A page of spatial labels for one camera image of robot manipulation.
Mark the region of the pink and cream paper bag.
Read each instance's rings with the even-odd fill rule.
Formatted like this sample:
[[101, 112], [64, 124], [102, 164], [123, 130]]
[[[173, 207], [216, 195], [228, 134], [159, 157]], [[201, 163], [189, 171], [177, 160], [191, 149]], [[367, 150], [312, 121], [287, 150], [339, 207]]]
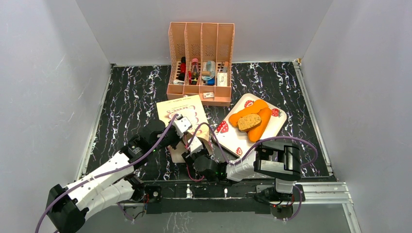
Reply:
[[185, 161], [182, 154], [189, 148], [188, 143], [194, 135], [196, 135], [197, 139], [191, 143], [191, 146], [194, 146], [200, 141], [205, 144], [208, 152], [211, 152], [211, 147], [209, 146], [209, 127], [202, 125], [200, 129], [196, 129], [201, 123], [208, 123], [199, 95], [158, 102], [156, 108], [158, 118], [163, 121], [165, 125], [168, 125], [169, 121], [176, 114], [186, 117], [192, 124], [192, 128], [187, 131], [186, 135], [183, 136], [182, 141], [177, 144], [175, 149], [170, 146], [167, 147], [173, 163], [182, 165], [183, 169], [187, 170], [186, 165], [184, 165]]

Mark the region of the orange baguette bread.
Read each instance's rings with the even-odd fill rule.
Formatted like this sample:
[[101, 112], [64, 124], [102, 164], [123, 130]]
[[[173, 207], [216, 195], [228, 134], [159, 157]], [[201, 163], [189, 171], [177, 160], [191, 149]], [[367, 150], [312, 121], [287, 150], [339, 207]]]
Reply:
[[269, 107], [263, 108], [258, 112], [261, 118], [261, 123], [259, 126], [251, 129], [248, 132], [248, 139], [250, 142], [257, 142], [262, 137], [266, 127], [270, 121], [272, 111]]

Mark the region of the brown bread slice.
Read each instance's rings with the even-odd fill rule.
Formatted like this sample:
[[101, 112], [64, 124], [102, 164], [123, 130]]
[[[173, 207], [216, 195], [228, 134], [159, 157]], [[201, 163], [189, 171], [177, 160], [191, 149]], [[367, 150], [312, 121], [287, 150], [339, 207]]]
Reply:
[[238, 120], [238, 130], [240, 132], [248, 132], [259, 126], [261, 122], [262, 119], [258, 114], [248, 114]]

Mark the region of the long twisted orange bread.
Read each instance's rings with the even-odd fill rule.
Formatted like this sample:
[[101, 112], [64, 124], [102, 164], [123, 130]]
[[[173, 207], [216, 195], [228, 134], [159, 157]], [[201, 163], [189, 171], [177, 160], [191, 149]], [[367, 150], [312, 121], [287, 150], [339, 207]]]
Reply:
[[246, 115], [249, 114], [257, 114], [260, 110], [267, 108], [268, 104], [264, 100], [256, 100], [253, 102], [252, 105], [244, 108], [243, 110], [240, 110], [239, 112], [232, 114], [229, 117], [229, 123], [233, 127], [238, 127], [238, 121], [240, 118], [245, 117]]

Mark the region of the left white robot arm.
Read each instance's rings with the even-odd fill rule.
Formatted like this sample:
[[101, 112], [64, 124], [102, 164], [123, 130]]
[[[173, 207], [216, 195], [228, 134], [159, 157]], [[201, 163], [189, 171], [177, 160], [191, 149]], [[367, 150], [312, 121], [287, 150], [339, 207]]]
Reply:
[[134, 172], [147, 162], [158, 147], [176, 147], [192, 124], [175, 115], [167, 126], [157, 120], [124, 145], [106, 163], [66, 186], [55, 185], [49, 191], [47, 206], [41, 216], [51, 220], [59, 233], [75, 233], [94, 214], [122, 201], [142, 202], [147, 187]]

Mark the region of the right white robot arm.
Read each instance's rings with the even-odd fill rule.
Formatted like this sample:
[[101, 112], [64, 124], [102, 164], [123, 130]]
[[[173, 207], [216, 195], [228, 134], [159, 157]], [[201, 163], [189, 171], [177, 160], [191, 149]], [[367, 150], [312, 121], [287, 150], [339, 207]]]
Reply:
[[182, 153], [188, 166], [209, 182], [231, 186], [259, 173], [275, 180], [273, 187], [258, 191], [257, 197], [267, 201], [286, 201], [293, 194], [294, 184], [301, 180], [300, 149], [296, 144], [276, 141], [259, 143], [247, 155], [229, 162], [216, 162], [204, 143]]

